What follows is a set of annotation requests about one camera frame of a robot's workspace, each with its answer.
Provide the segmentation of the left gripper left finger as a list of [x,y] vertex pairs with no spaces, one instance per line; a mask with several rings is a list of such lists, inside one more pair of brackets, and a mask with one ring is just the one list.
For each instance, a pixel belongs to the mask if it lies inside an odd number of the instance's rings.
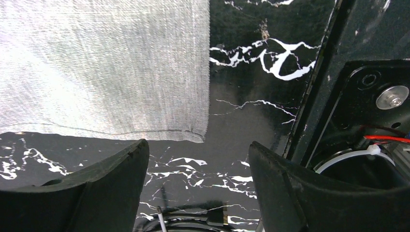
[[0,192],[3,232],[131,232],[149,161],[144,139],[41,186]]

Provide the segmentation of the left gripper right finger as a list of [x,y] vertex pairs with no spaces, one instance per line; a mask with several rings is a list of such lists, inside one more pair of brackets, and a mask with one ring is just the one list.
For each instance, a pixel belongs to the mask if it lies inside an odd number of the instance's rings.
[[410,188],[367,188],[295,164],[259,142],[249,164],[267,232],[407,232]]

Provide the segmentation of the grey cloth napkin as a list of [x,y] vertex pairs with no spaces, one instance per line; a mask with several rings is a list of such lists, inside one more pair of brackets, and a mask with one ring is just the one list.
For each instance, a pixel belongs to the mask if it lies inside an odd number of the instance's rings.
[[0,131],[203,143],[207,0],[3,0]]

